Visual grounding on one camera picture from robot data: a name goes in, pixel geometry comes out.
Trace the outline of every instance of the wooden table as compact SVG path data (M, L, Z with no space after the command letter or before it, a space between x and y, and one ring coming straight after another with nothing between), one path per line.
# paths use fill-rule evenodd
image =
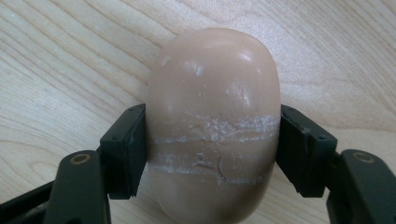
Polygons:
M282 103L396 173L396 2L2 1L0 203L51 181L58 162L146 102L150 67L176 35L230 27L273 54ZM275 168L244 223L329 223ZM138 197L111 202L114 223L174 223L146 173Z

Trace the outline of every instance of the metal screw head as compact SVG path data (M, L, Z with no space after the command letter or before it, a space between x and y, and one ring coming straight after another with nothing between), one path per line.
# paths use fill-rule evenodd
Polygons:
M366 163L374 163L375 159L364 152L355 152L353 153L353 157L355 157L355 159L357 159L358 161L362 161L362 162L366 162Z
M77 154L76 156L72 157L72 159L70 159L70 163L73 165L79 165L88 161L90 158L91 156L88 154Z

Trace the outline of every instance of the wood grain surface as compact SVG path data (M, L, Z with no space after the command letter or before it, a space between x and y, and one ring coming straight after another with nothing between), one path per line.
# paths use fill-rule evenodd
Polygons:
M273 54L282 103L396 173L396 1L0 2L0 203L51 181L66 155L96 149L128 107L146 102L150 67L176 35L230 27ZM329 223L276 166L244 223ZM113 223L174 223L143 175L112 201Z

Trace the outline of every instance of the egg-shaped object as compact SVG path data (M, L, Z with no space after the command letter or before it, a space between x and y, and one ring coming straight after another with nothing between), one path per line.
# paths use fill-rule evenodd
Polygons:
M209 28L160 52L148 82L148 172L179 223L237 223L262 201L276 157L279 81L251 35Z

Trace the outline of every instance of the beige rubber object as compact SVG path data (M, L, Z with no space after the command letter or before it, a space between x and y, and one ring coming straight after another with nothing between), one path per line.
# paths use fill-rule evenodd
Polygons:
M148 84L148 168L179 223L236 223L261 202L280 122L276 66L250 35L210 28L161 51Z

